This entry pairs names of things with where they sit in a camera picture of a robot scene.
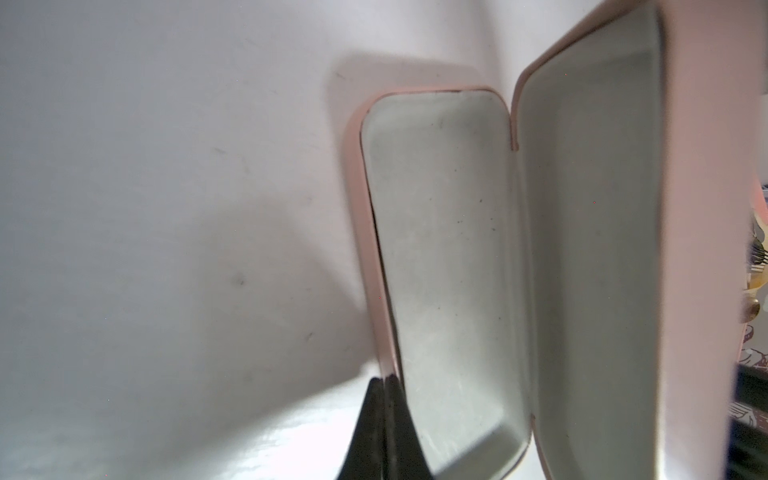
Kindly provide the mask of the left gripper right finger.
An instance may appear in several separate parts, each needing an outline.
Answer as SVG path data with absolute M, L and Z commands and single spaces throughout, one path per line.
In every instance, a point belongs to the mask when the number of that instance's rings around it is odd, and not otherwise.
M 385 379 L 385 478 L 432 480 L 400 379 Z

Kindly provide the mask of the pink glasses case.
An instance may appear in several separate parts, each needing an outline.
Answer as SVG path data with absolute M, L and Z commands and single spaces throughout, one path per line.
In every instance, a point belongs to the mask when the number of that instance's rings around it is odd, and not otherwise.
M 763 1 L 604 1 L 519 76 L 345 132 L 381 378 L 433 479 L 725 479 Z

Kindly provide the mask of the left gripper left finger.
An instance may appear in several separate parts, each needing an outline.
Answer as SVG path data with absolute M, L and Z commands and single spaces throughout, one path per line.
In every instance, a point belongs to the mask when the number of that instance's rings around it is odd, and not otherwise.
M 384 478 L 385 419 L 384 382 L 369 381 L 338 480 Z

